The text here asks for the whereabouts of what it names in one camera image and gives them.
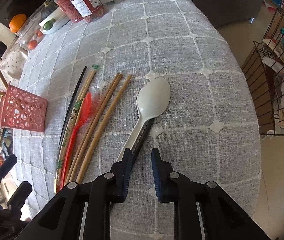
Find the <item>tablecloth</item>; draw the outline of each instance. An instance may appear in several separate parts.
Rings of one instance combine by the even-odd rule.
[[[133,78],[83,182],[109,171],[116,161],[137,121],[141,88],[160,76],[171,89],[170,104],[156,118],[132,171],[128,197],[112,211],[112,239],[173,239],[173,204],[160,204],[155,195],[154,147],[174,170],[195,182],[216,181],[252,215],[261,176],[258,122],[227,42],[190,0],[125,0],[107,8],[99,20],[69,22],[47,35],[24,66],[20,88],[49,102],[43,134],[14,130],[13,135],[16,179],[33,185],[27,201],[32,215],[54,197],[66,110],[83,67],[96,62],[101,66],[89,88],[93,95],[102,96],[117,72]]]

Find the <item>black metal wire rack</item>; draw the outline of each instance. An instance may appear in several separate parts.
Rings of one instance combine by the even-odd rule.
[[[284,136],[284,8],[277,8],[261,42],[242,66],[261,135]]]

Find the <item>spoon handle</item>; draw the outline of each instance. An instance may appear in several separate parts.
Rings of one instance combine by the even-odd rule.
[[[121,150],[119,156],[117,157],[117,162],[122,160],[123,154],[125,149],[132,149],[139,134],[140,131],[142,130],[143,124],[146,122],[147,120],[142,120],[142,118],[139,118],[139,120],[137,121],[133,131],[131,132],[130,136],[128,137],[123,149]]]

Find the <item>pink plastic utensil holder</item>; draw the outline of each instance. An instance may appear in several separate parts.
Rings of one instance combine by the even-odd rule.
[[[47,99],[8,85],[0,104],[0,126],[44,132]]]

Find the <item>table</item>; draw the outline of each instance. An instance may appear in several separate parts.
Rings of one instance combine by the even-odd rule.
[[[68,23],[30,53],[20,88],[48,98],[45,133],[14,130],[16,180],[33,185],[36,215],[54,197],[60,133],[77,80],[101,65],[89,91],[102,96],[115,73],[133,75],[83,182],[111,168],[137,121],[136,97],[151,79],[171,88],[132,171],[128,197],[111,214],[112,239],[173,239],[173,204],[155,196],[151,150],[192,181],[216,181],[249,215],[260,183],[260,142],[250,92],[226,41],[190,0],[125,0],[92,23]],[[77,145],[86,127],[79,132]]]

